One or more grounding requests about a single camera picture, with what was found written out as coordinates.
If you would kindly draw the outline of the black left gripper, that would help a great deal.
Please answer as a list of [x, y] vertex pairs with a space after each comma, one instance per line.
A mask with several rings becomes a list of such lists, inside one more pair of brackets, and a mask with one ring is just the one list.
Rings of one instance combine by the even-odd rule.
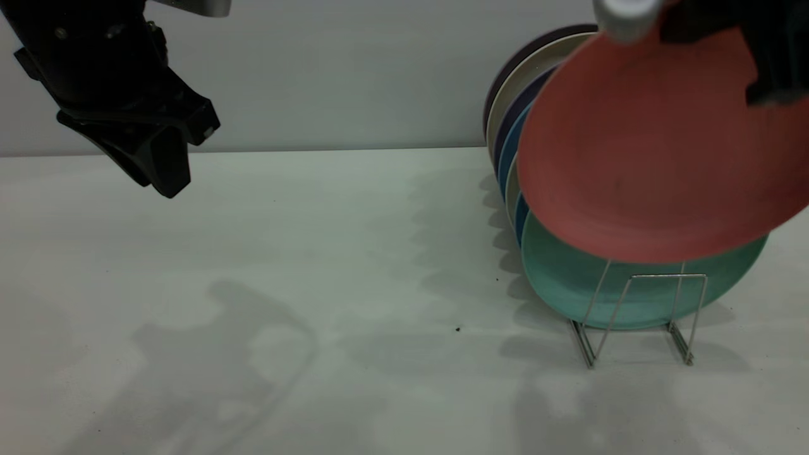
[[[191, 182], [188, 146], [221, 122], [213, 102], [167, 62], [145, 21], [16, 21], [15, 56], [58, 105], [57, 121], [95, 144], [133, 181], [174, 198]], [[150, 176], [138, 157], [150, 152]]]

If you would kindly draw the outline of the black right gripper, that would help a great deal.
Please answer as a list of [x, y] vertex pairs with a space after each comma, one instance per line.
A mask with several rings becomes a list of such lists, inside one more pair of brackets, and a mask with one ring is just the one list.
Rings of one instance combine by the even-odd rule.
[[662, 17], [660, 39], [685, 44], [738, 28], [756, 65], [749, 106], [788, 106], [807, 97], [807, 1], [679, 1]]

